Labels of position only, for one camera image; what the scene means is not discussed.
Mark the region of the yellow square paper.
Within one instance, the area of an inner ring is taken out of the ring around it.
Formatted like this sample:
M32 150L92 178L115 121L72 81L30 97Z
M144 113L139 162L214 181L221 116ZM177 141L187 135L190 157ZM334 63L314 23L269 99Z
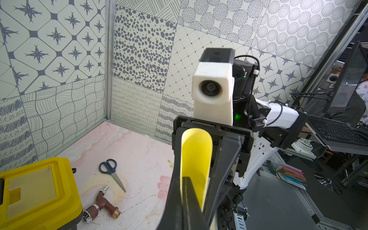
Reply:
M201 210L204 209L209 186L209 172L213 142L211 135L200 128L190 128L181 137L180 190L184 195L185 177L192 181L195 197Z

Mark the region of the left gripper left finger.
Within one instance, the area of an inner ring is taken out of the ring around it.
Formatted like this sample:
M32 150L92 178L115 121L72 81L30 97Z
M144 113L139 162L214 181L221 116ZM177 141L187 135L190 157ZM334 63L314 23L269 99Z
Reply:
M157 230L182 230L183 207L180 192L180 179L173 177L170 183L168 196L161 221Z

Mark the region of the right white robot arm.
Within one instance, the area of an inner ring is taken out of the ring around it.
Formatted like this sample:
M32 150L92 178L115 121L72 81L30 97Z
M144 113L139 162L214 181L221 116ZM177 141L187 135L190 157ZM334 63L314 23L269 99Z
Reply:
M292 145L307 114L253 96L260 63L231 48L204 50L192 77L192 117L173 121L174 168L160 230L245 226L239 207L253 175Z

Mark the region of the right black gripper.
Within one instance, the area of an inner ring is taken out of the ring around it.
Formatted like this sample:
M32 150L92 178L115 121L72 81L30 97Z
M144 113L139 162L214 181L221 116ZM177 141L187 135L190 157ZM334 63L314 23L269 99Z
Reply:
M234 163L240 159L241 163L233 172L245 172L251 156L254 143L253 132L249 129L228 126L191 117L178 116L173 121L172 148L174 151L174 165L172 180L180 176L181 143L184 131L190 128L200 128L207 131L213 142L210 164L210 182L203 208L207 224L211 224L218 208L221 189L224 186Z

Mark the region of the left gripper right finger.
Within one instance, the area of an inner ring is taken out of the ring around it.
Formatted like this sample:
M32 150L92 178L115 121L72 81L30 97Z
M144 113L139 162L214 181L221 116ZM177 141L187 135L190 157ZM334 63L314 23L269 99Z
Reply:
M184 230L209 230L190 177L182 177L182 207Z

